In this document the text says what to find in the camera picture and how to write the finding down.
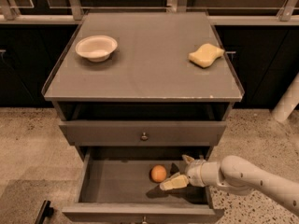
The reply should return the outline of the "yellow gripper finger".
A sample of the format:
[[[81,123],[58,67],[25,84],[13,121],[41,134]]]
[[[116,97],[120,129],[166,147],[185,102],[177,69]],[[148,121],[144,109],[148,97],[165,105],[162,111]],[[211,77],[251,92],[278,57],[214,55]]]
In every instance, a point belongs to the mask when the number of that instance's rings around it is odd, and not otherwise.
[[[190,164],[194,161],[194,158],[191,157],[191,156],[188,156],[188,155],[183,155],[182,156],[182,159],[187,163],[187,164]]]
[[[160,184],[161,190],[182,189],[189,184],[186,175],[174,174]]]

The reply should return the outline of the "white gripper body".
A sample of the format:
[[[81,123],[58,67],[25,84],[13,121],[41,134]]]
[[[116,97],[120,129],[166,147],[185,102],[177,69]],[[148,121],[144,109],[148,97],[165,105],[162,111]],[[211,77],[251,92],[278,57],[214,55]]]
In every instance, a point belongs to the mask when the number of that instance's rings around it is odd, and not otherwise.
[[[205,185],[201,176],[201,169],[205,162],[205,160],[194,160],[185,168],[185,175],[187,176],[189,183],[194,187],[203,187]]]

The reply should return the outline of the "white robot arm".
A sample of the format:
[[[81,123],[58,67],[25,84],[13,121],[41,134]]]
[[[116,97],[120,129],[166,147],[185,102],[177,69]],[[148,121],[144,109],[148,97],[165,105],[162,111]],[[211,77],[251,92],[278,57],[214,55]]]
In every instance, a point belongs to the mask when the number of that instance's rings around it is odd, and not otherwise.
[[[288,156],[278,136],[268,128],[268,121],[252,112],[229,132],[235,138],[233,154],[219,161],[196,160],[188,155],[184,173],[177,173],[160,184],[167,191],[193,187],[215,187],[234,195],[247,195],[258,190],[274,202],[299,216],[298,157]],[[277,168],[285,165],[288,178],[266,172],[252,163],[273,163]]]

